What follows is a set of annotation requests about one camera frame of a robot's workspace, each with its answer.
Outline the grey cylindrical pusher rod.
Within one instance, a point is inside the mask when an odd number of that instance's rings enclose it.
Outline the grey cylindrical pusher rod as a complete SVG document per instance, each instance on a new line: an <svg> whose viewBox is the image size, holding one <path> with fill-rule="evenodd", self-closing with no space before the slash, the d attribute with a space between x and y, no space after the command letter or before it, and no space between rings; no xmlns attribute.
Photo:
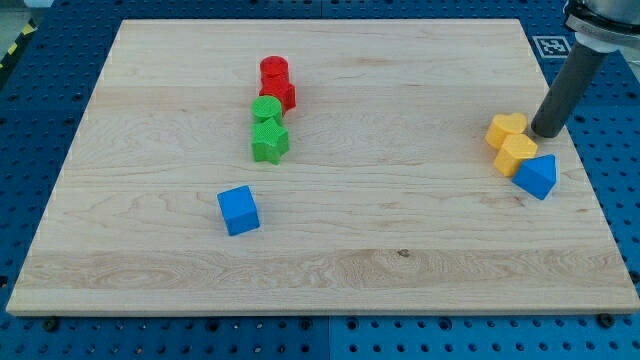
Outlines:
<svg viewBox="0 0 640 360"><path fill-rule="evenodd" d="M536 135L560 133L608 56L580 43L572 47L531 122Z"/></svg>

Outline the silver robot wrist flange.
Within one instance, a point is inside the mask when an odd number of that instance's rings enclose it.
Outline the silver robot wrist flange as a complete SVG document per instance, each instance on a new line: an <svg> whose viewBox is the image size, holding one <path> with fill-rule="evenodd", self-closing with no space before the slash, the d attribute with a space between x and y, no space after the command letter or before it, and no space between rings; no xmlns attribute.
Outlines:
<svg viewBox="0 0 640 360"><path fill-rule="evenodd" d="M581 45L601 53L639 48L639 0L567 0L563 12Z"/></svg>

